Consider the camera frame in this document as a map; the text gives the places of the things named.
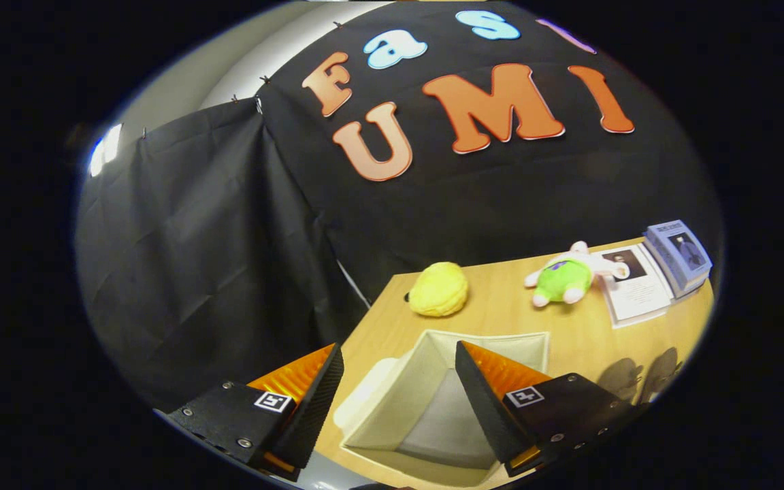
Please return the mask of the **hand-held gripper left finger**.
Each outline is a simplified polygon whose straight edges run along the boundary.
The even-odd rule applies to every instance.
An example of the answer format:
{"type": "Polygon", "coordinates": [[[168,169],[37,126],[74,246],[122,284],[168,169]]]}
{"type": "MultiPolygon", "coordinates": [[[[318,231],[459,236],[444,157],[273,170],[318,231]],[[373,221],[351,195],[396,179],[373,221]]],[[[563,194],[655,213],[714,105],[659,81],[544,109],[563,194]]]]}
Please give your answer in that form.
{"type": "Polygon", "coordinates": [[[296,482],[343,375],[340,345],[330,344],[251,382],[218,382],[166,422],[236,464],[296,482]]]}

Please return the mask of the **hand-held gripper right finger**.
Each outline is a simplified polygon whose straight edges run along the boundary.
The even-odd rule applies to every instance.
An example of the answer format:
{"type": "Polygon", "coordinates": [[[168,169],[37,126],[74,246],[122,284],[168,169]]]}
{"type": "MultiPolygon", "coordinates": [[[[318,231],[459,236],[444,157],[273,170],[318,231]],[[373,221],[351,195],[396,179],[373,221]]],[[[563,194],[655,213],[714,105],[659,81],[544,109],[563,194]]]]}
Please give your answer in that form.
{"type": "Polygon", "coordinates": [[[455,345],[455,372],[495,458],[511,478],[588,452],[638,414],[585,376],[551,378],[472,342],[455,345]]]}

